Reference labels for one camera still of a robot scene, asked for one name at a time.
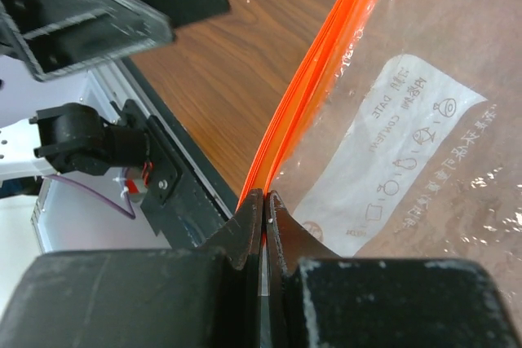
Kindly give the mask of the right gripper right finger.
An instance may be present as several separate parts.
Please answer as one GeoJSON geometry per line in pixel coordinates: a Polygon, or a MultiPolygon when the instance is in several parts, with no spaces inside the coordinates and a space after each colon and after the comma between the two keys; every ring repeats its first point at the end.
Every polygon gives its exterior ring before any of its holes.
{"type": "Polygon", "coordinates": [[[276,192],[264,221],[275,347],[517,347],[490,274],[460,258],[343,258],[276,192]]]}

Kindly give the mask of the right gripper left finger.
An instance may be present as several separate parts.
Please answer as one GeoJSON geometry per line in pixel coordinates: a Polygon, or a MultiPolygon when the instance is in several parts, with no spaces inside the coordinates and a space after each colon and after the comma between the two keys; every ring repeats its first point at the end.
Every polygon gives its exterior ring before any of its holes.
{"type": "Polygon", "coordinates": [[[263,192],[191,249],[47,253],[1,319],[4,347],[256,347],[263,192]]]}

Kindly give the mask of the orange zip top bag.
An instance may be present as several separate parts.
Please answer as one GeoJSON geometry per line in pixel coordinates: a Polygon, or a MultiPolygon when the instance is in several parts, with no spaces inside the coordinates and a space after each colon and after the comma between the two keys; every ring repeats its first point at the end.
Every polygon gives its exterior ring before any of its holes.
{"type": "Polygon", "coordinates": [[[244,190],[343,257],[481,263],[521,312],[521,0],[337,0],[244,190]]]}

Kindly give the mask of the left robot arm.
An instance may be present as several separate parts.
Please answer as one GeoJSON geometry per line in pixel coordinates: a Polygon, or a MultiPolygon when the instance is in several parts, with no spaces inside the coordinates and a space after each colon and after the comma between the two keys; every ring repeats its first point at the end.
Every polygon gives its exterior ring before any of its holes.
{"type": "MultiPolygon", "coordinates": [[[[72,73],[175,40],[175,30],[230,11],[228,0],[1,0],[1,52],[38,81],[72,73]]],[[[82,104],[40,110],[34,149],[62,174],[100,176],[112,167],[152,168],[152,133],[112,125],[82,104]]]]}

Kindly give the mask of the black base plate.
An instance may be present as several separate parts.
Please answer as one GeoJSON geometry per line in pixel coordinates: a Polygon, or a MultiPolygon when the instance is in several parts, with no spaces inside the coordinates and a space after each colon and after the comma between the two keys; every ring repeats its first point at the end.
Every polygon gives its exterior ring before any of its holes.
{"type": "Polygon", "coordinates": [[[154,234],[172,249],[201,245],[233,216],[237,195],[130,59],[102,67],[100,76],[124,123],[148,134],[150,156],[138,177],[154,234]]]}

